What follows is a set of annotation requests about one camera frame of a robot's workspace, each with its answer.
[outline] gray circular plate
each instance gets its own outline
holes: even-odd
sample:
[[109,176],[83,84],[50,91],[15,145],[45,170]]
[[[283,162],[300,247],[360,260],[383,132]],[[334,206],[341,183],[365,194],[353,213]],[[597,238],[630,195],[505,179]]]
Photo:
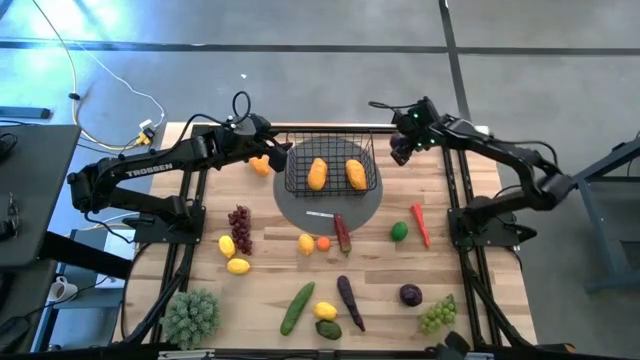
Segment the gray circular plate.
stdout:
[[280,212],[293,225],[316,235],[335,235],[333,219],[307,215],[307,211],[324,214],[341,214],[349,231],[364,225],[382,201],[382,177],[376,166],[378,186],[361,196],[295,197],[285,189],[285,172],[276,173],[273,179],[273,195]]

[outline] red chili pepper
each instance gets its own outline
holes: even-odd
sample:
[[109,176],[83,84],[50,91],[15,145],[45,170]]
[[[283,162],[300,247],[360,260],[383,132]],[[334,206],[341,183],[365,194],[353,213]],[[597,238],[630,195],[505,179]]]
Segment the red chili pepper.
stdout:
[[420,234],[422,234],[422,238],[424,239],[424,245],[428,249],[431,245],[431,241],[429,239],[429,232],[427,231],[427,227],[424,225],[424,219],[422,218],[422,208],[420,207],[420,204],[416,203],[411,205],[411,213],[418,222],[418,226],[420,227]]

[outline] cable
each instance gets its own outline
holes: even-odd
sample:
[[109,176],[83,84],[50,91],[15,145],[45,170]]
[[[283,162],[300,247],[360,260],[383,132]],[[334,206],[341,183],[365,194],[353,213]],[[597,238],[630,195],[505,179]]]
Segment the cable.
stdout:
[[94,224],[98,224],[98,225],[102,225],[105,229],[107,229],[107,231],[109,233],[111,233],[113,236],[117,236],[120,239],[122,239],[124,242],[126,242],[127,244],[131,244],[132,241],[129,241],[127,238],[125,238],[124,236],[114,232],[113,230],[111,230],[111,228],[109,227],[109,225],[105,224],[104,222],[100,221],[100,220],[93,220],[89,218],[89,213],[86,212],[84,213],[84,219],[87,220],[88,222],[94,223]]
[[[640,137],[640,131],[636,133],[636,137],[634,138],[634,140],[638,137]],[[629,171],[631,170],[631,164],[633,164],[633,160],[635,160],[635,158],[631,159],[631,161],[629,161],[629,164],[627,164],[627,177],[629,177]]]
[[144,96],[148,99],[150,99],[151,101],[153,101],[154,104],[156,104],[156,106],[158,107],[158,109],[160,109],[160,121],[158,121],[157,124],[153,124],[153,126],[158,127],[160,125],[162,125],[162,123],[164,122],[164,108],[162,107],[162,105],[160,105],[160,103],[151,95],[149,94],[145,94],[141,91],[138,91],[136,89],[134,89],[126,80],[122,79],[121,77],[117,76],[116,74],[114,74],[111,70],[109,70],[109,68],[103,64],[100,60],[98,60],[97,57],[95,57],[89,50],[85,49],[84,46],[82,46],[82,44],[80,44],[77,41],[73,41],[76,45],[78,45],[82,50],[84,50],[87,54],[89,54],[89,56],[91,56],[93,58],[93,60],[95,60],[98,65],[100,65],[106,72],[108,72],[111,76],[113,76],[114,79],[120,81],[121,83],[125,84],[129,90],[139,96]]
[[75,293],[75,295],[70,296],[70,297],[69,297],[69,298],[67,298],[67,299],[64,299],[64,300],[61,300],[61,301],[54,301],[54,302],[51,302],[51,303],[49,303],[49,304],[47,304],[47,305],[41,306],[41,307],[39,307],[39,308],[37,308],[37,309],[35,309],[35,310],[33,310],[33,311],[30,311],[30,312],[26,313],[25,315],[22,315],[21,317],[23,317],[23,318],[27,318],[27,317],[29,317],[29,315],[31,315],[31,314],[33,314],[33,313],[36,313],[36,312],[38,312],[38,311],[42,311],[42,310],[44,310],[44,309],[46,309],[46,308],[48,308],[48,307],[55,306],[55,305],[58,305],[58,304],[62,304],[62,303],[67,302],[67,301],[69,301],[69,300],[71,300],[71,299],[75,299],[75,298],[78,296],[78,294],[80,294],[81,292],[83,292],[83,291],[85,291],[85,290],[92,289],[92,288],[94,288],[94,287],[96,287],[96,286],[98,286],[98,285],[102,284],[102,283],[103,283],[103,282],[105,282],[107,279],[111,279],[111,277],[110,277],[110,276],[107,276],[107,277],[105,277],[104,279],[100,280],[100,282],[98,282],[98,283],[96,283],[96,284],[89,285],[89,286],[87,286],[87,287],[83,287],[83,288],[79,289],[79,290],[78,290],[78,292],[76,292],[76,293]]
[[[11,137],[13,139],[13,141],[10,142],[10,143],[4,141],[3,138],[5,138],[7,136]],[[5,144],[5,146],[3,148],[1,148],[2,152],[0,152],[0,158],[2,158],[2,157],[4,157],[4,155],[6,153],[11,151],[11,149],[16,147],[16,145],[18,144],[18,137],[13,135],[12,133],[4,133],[4,134],[0,135],[0,142]]]
[[551,151],[551,154],[553,155],[553,163],[558,166],[558,154],[556,153],[556,149],[553,148],[553,146],[549,145],[548,143],[544,142],[544,141],[538,141],[538,140],[525,140],[525,141],[505,141],[505,140],[499,140],[499,139],[493,139],[494,142],[497,143],[502,143],[502,144],[511,144],[511,145],[520,145],[520,144],[537,144],[537,145],[542,145],[544,147],[546,147],[547,149],[549,149],[549,151]]
[[[93,136],[91,136],[91,134],[89,134],[80,124],[80,122],[78,121],[78,117],[77,117],[77,104],[76,101],[80,100],[80,96],[78,95],[78,90],[77,90],[77,76],[76,76],[76,67],[75,64],[73,62],[73,58],[71,57],[71,53],[69,52],[69,48],[67,47],[67,44],[65,43],[65,41],[62,39],[62,36],[60,36],[60,33],[58,33],[58,30],[55,28],[55,26],[53,26],[53,23],[51,22],[51,20],[49,20],[49,17],[47,16],[47,14],[44,12],[44,10],[42,10],[42,8],[40,7],[40,5],[38,4],[38,2],[36,0],[31,0],[33,2],[33,4],[38,8],[38,11],[40,12],[40,14],[42,14],[42,17],[44,17],[44,19],[47,21],[47,23],[49,24],[49,27],[51,28],[51,30],[53,30],[53,32],[56,34],[56,37],[58,38],[58,40],[60,40],[60,43],[62,44],[62,47],[64,48],[65,53],[67,54],[67,57],[69,58],[69,65],[71,66],[71,76],[73,79],[73,92],[69,94],[69,98],[71,98],[71,119],[73,121],[73,123],[75,125],[77,125],[78,127],[80,127],[80,131],[81,134],[84,135],[87,139],[89,139],[90,141],[100,145],[101,147],[108,149],[108,150],[114,150],[114,151],[120,151],[120,150],[129,150],[132,149],[138,145],[135,146],[131,146],[129,148],[127,148],[126,146],[120,146],[120,145],[110,145],[110,144],[106,144],[104,142],[101,142],[100,140],[94,138]],[[80,47],[82,49],[84,49],[87,53],[89,53],[89,51],[87,51],[87,49],[85,49],[84,47],[82,47],[82,45],[80,45]],[[89,53],[94,60],[96,60],[105,70],[107,70],[111,75],[113,75],[114,77],[116,77],[118,80],[124,82],[125,84],[127,84],[127,86],[129,87],[129,89],[131,91],[133,91],[134,93],[138,94],[138,95],[142,95],[142,96],[147,96],[152,98],[150,95],[147,94],[143,94],[140,92],[137,92],[135,90],[133,90],[133,88],[131,88],[130,85],[128,85],[128,83],[120,78],[118,78],[117,76],[115,76],[110,70],[107,69],[106,66],[104,66],[104,64],[102,64],[97,58],[95,58],[91,53]],[[160,118],[160,122],[158,122],[158,124],[161,124],[162,121],[164,120],[164,109],[162,108],[162,106],[160,106],[160,104],[158,104],[157,101],[155,101],[155,99],[152,98],[152,100],[154,101],[154,103],[156,103],[156,105],[158,105],[160,107],[160,109],[162,110],[162,114],[161,114],[161,118]]]
[[92,147],[90,147],[90,146],[87,146],[87,145],[76,144],[76,146],[80,146],[81,148],[85,148],[85,149],[87,149],[87,150],[92,150],[92,151],[95,151],[95,152],[99,152],[99,153],[103,153],[103,154],[108,154],[108,155],[111,155],[111,156],[113,156],[113,157],[117,157],[117,156],[118,156],[118,154],[114,154],[114,153],[112,153],[112,152],[108,152],[108,151],[104,151],[104,150],[100,150],[100,149],[94,149],[94,148],[92,148]]
[[247,110],[244,112],[240,119],[236,120],[236,125],[243,122],[251,112],[251,97],[249,97],[249,94],[247,94],[246,91],[238,91],[235,95],[233,95],[233,100],[231,100],[231,107],[233,108],[233,113],[236,115],[236,118],[240,117],[240,115],[238,115],[238,111],[236,110],[236,100],[238,100],[238,96],[240,95],[244,95],[244,97],[247,99]]
[[406,109],[406,108],[410,108],[410,107],[414,107],[414,106],[418,105],[417,103],[413,103],[413,104],[410,104],[410,105],[390,106],[390,105],[387,105],[385,103],[381,103],[381,102],[377,102],[377,101],[369,101],[367,104],[369,106],[371,106],[371,107],[376,108],[376,109],[390,109],[390,110]]
[[144,253],[144,251],[151,245],[151,243],[143,244],[140,246],[138,252],[134,255],[133,260],[131,261],[131,267],[129,271],[127,271],[127,278],[124,280],[124,286],[122,287],[122,304],[120,305],[120,335],[122,336],[122,340],[126,339],[125,335],[125,312],[124,308],[127,305],[127,287],[129,286],[129,279],[131,278],[131,273],[133,272],[133,267],[136,266],[136,261],[140,258],[140,255]]
[[120,155],[122,155],[122,153],[124,152],[125,148],[129,145],[131,145],[132,142],[135,142],[136,140],[138,140],[138,136],[134,137],[133,139],[129,140],[129,142],[127,143],[127,145],[124,146],[124,148],[122,148],[122,150],[120,150],[120,153],[118,153],[118,155],[116,155],[116,157],[120,157]]

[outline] small orange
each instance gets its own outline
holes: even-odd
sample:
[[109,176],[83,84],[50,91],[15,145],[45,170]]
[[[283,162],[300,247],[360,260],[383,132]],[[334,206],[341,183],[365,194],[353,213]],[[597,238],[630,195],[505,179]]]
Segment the small orange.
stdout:
[[331,241],[329,241],[328,237],[320,236],[317,241],[318,243],[316,245],[318,246],[318,250],[329,251],[329,248],[331,247]]

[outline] concrete floor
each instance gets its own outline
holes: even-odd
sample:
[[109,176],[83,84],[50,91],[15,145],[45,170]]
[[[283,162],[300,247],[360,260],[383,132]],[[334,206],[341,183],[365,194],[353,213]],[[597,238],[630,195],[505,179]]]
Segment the concrete floor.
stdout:
[[[77,40],[149,43],[295,45],[446,45],[437,0],[42,0],[62,35]],[[458,46],[634,48],[640,3],[632,0],[449,0]],[[0,20],[0,40],[50,39],[30,1],[14,1]],[[253,110],[282,122],[386,123],[368,100],[407,103],[428,95],[441,112],[458,112],[446,54],[96,52],[131,84],[154,95],[170,121],[195,112],[223,118],[231,96],[247,90]],[[87,54],[74,51],[83,125],[126,143],[157,108],[132,95]],[[640,130],[638,57],[460,56],[472,120],[503,139],[551,143],[575,173]],[[60,49],[0,49],[0,104],[54,110],[70,123],[71,76]],[[78,148],[72,170],[103,154]],[[640,173],[640,162],[632,171]],[[503,184],[516,181],[500,169]],[[149,179],[130,184],[146,191]],[[104,212],[108,218],[115,212]],[[523,245],[524,277],[538,340],[570,342],[583,353],[638,357],[640,293],[587,295],[602,276],[582,201],[571,194],[552,213],[524,211],[539,231]],[[84,227],[63,187],[51,229]],[[103,314],[96,314],[96,319]],[[98,320],[86,326],[100,326]],[[102,340],[59,341],[94,345]]]

